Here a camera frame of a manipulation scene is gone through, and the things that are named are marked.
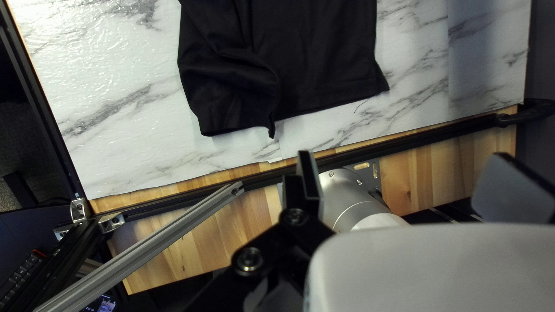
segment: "bolt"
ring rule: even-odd
[[[302,225],[306,221],[306,215],[301,209],[292,208],[289,209],[285,220],[291,225]]]
[[[237,257],[237,266],[245,272],[252,272],[262,265],[263,259],[258,248],[245,248]]]

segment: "dark floor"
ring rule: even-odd
[[[555,100],[555,1],[533,0],[526,97]],[[555,184],[555,116],[518,126],[517,158]]]
[[[68,197],[45,136],[0,42],[0,177],[14,171],[22,173],[39,202]],[[0,212],[19,208],[0,178]]]

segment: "marble surface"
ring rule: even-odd
[[[391,90],[203,137],[179,82],[177,0],[9,0],[89,199],[441,123],[522,101],[529,0],[379,0]]]
[[[391,90],[281,123],[283,158],[521,103],[530,0],[378,1]]]

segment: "black t-shirt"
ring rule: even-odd
[[[178,67],[203,135],[372,97],[376,0],[180,0]]]

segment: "keyboard key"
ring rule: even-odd
[[[29,261],[31,263],[35,263],[35,262],[37,262],[37,260],[39,260],[39,259],[35,255],[30,255],[29,258],[27,258],[27,261]]]
[[[6,300],[6,299],[9,300],[14,294],[16,294],[16,292],[13,291],[13,289],[10,290],[10,291],[6,294],[6,296],[4,297],[4,300]]]
[[[21,266],[24,267],[25,270],[28,270],[30,267],[33,266],[33,264],[31,262],[25,260],[25,262]]]
[[[19,281],[21,279],[21,275],[14,273],[12,274],[11,278],[15,281]]]
[[[16,273],[19,274],[19,275],[21,275],[21,276],[25,275],[26,272],[27,272],[27,269],[24,268],[24,267],[22,267],[22,266],[20,266],[20,267],[16,270]]]

